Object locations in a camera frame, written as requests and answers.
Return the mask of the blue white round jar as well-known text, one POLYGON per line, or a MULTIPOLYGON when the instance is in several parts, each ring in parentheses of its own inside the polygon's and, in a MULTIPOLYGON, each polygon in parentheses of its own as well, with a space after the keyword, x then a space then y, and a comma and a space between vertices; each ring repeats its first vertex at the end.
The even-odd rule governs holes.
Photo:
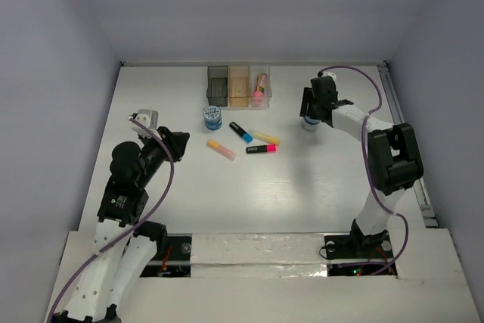
POLYGON ((321 124, 320 120, 315 120, 307 116, 303 117, 301 120, 302 127, 307 131, 315 131, 321 124))

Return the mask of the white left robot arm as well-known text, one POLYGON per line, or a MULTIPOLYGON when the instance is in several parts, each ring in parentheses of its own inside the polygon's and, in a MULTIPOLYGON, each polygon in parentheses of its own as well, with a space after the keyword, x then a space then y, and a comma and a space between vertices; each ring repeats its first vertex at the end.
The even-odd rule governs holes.
POLYGON ((175 163, 190 138, 158 124, 158 112, 129 116, 138 141, 112 151, 110 176, 97 212, 89 258, 61 288, 48 322, 120 322, 122 305, 152 259, 168 256, 166 226, 150 217, 169 193, 175 163))

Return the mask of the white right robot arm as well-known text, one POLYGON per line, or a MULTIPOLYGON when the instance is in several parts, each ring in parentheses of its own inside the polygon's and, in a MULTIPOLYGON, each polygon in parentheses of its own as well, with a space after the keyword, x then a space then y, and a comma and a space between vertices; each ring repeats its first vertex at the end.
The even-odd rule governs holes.
POLYGON ((326 238, 325 258, 366 259, 389 237, 388 222, 408 189, 424 174, 417 139, 408 123, 392 124, 375 118, 338 96, 332 74, 319 73, 305 90, 308 116, 355 138, 370 191, 348 234, 326 238))

